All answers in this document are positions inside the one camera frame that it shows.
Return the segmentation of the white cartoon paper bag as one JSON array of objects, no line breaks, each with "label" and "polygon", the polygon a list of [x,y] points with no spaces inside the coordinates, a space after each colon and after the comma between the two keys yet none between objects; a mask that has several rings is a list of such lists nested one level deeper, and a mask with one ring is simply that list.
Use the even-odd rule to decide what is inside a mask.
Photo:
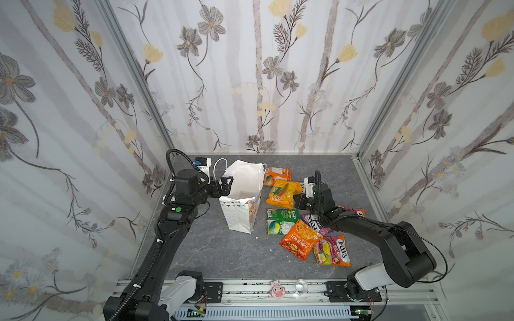
[{"label": "white cartoon paper bag", "polygon": [[229,195],[220,198],[220,205],[228,228],[232,231],[251,234],[262,200],[264,172],[267,164],[236,160],[228,165],[228,160],[221,158],[213,165],[213,174],[216,173],[216,166],[220,161],[226,163],[222,178],[233,177],[234,179]]}]

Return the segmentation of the yellow orange snack bag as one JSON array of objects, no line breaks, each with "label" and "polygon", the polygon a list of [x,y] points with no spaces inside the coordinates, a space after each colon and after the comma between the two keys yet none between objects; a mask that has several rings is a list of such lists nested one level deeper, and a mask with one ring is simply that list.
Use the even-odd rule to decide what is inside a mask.
[{"label": "yellow orange snack bag", "polygon": [[303,187],[294,181],[278,180],[271,189],[266,203],[271,206],[285,209],[293,209],[295,205],[294,196],[300,195]]}]

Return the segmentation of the orange corn snack bag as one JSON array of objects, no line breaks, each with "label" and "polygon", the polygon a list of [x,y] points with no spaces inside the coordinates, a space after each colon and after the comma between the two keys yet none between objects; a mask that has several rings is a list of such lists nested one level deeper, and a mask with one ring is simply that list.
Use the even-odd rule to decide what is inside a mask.
[{"label": "orange corn snack bag", "polygon": [[290,229],[279,244],[302,261],[306,261],[314,245],[323,236],[301,219]]}]

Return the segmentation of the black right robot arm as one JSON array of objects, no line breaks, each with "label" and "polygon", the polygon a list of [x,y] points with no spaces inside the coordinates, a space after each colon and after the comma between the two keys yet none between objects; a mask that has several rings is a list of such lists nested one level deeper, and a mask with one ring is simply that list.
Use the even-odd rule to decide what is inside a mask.
[{"label": "black right robot arm", "polygon": [[436,270],[436,259],[428,247],[437,247],[421,237],[411,224],[377,221],[337,206],[318,170],[301,185],[303,192],[294,197],[298,202],[296,209],[317,215],[321,227],[354,235],[380,250],[381,263],[348,275],[343,283],[343,296],[348,300],[362,301],[390,285],[409,288],[422,283],[424,277]]}]

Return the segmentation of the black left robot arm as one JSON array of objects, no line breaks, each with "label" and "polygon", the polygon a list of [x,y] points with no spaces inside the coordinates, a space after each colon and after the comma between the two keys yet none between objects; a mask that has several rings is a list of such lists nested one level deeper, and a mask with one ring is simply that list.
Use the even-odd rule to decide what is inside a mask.
[{"label": "black left robot arm", "polygon": [[163,285],[179,246],[198,216],[199,205],[229,195],[234,179],[216,179],[210,172],[209,158],[191,159],[175,148],[166,152],[166,161],[171,186],[154,225],[155,240],[122,294],[106,301],[106,320],[172,320],[184,302],[204,295],[200,272],[183,271],[167,290]]}]

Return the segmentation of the purple Fox's berries bag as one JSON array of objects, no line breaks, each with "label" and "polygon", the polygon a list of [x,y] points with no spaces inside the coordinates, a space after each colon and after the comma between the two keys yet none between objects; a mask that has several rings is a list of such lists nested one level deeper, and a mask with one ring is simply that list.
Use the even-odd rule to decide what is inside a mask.
[{"label": "purple Fox's berries bag", "polygon": [[306,223],[311,229],[320,233],[321,235],[326,235],[334,230],[330,227],[323,227],[321,224],[321,220],[318,215],[315,214],[303,214],[301,215],[301,220]]}]

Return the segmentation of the red orange Fox's candy bag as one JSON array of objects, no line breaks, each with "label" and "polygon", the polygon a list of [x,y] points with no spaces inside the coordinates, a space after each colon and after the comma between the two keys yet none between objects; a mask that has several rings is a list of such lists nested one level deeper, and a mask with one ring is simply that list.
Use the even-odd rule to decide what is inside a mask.
[{"label": "red orange Fox's candy bag", "polygon": [[358,215],[360,217],[365,217],[365,210],[364,209],[356,209],[352,207],[342,207],[345,211],[349,211],[354,215]]}]

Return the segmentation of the pink yellow Fox's candy bag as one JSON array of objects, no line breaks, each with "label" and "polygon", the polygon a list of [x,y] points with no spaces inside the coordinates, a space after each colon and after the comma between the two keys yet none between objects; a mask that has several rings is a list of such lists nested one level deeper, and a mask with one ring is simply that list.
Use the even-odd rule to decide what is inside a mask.
[{"label": "pink yellow Fox's candy bag", "polygon": [[344,236],[324,237],[313,247],[318,265],[351,267]]}]

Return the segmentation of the green Fox's tea packet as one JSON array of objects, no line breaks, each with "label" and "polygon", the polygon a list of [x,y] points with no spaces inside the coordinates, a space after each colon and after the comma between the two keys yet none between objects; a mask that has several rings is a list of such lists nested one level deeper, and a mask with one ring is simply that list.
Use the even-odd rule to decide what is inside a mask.
[{"label": "green Fox's tea packet", "polygon": [[300,214],[296,209],[267,209],[267,234],[286,235],[299,219]]}]

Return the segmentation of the small orange snack packet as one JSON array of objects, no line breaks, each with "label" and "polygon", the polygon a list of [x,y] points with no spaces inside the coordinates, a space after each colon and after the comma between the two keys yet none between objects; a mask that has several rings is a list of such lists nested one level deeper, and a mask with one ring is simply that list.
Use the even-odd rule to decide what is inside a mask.
[{"label": "small orange snack packet", "polygon": [[264,186],[272,187],[277,181],[291,181],[291,170],[281,167],[270,167],[264,174]]}]

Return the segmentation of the clear round suction cup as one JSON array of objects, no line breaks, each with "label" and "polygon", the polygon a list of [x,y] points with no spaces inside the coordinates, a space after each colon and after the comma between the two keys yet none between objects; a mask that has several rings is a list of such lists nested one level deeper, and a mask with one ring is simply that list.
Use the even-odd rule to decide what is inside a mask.
[{"label": "clear round suction cup", "polygon": [[294,284],[294,294],[296,296],[303,296],[309,291],[309,284],[303,280],[299,279]]}]

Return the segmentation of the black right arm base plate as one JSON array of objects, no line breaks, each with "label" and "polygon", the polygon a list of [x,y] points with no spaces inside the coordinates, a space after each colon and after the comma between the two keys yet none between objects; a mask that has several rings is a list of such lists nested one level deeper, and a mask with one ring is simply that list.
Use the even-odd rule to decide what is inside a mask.
[{"label": "black right arm base plate", "polygon": [[330,302],[372,303],[383,301],[377,288],[364,290],[353,281],[326,282],[325,286],[327,289],[324,295],[329,298]]}]

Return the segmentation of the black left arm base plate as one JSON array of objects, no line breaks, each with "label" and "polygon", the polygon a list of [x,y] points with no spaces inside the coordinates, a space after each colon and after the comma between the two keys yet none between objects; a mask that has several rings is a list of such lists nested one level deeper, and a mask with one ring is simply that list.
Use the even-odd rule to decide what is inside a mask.
[{"label": "black left arm base plate", "polygon": [[203,284],[207,304],[220,304],[222,302],[224,284],[222,282],[205,282]]}]

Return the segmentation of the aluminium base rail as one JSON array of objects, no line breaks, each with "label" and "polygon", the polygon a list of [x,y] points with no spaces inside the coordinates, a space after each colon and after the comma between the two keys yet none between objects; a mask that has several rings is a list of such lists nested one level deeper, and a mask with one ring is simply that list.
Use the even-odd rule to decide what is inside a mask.
[{"label": "aluminium base rail", "polygon": [[120,281],[115,296],[135,290],[136,319],[155,320],[446,320],[429,285],[382,286],[350,296],[345,279],[202,279]]}]

